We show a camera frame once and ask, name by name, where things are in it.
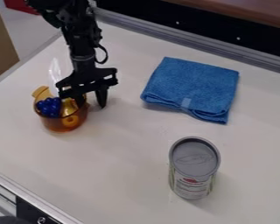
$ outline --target blue towel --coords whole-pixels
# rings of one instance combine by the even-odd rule
[[[238,80],[239,73],[233,70],[164,58],[141,99],[205,121],[227,123]]]

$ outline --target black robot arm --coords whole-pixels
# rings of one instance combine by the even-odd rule
[[[97,101],[104,108],[108,89],[116,85],[115,68],[97,68],[95,63],[108,60],[107,50],[100,44],[102,30],[98,27],[88,0],[27,0],[31,7],[56,28],[60,28],[69,46],[73,72],[56,84],[60,98],[74,98],[82,104],[83,95],[95,91]],[[99,61],[95,48],[106,53]]]

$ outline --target table surface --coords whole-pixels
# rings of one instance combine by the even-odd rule
[[[280,0],[165,0],[280,27]]]
[[[100,24],[120,85],[108,106],[66,133],[42,127],[32,92],[53,58],[71,71],[63,38],[0,82],[0,172],[85,223],[280,223],[280,74]],[[234,69],[241,79],[228,125],[147,108],[139,95],[164,56]],[[187,202],[168,185],[168,151],[181,137],[213,142],[214,191]]]

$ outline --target plastic bowl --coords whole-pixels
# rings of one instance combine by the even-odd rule
[[[45,100],[47,97],[53,97],[50,93],[49,87],[39,87],[32,96],[35,98],[33,107],[34,111],[40,117],[41,122],[49,130],[56,132],[68,132],[70,130],[75,130],[80,127],[88,117],[89,104],[87,103],[87,97],[84,95],[84,104],[71,115],[64,117],[51,118],[40,114],[36,108],[36,104],[39,101]]]

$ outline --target tin can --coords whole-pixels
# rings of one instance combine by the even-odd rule
[[[201,137],[178,140],[170,150],[171,189],[185,200],[200,200],[213,189],[221,163],[217,148]]]

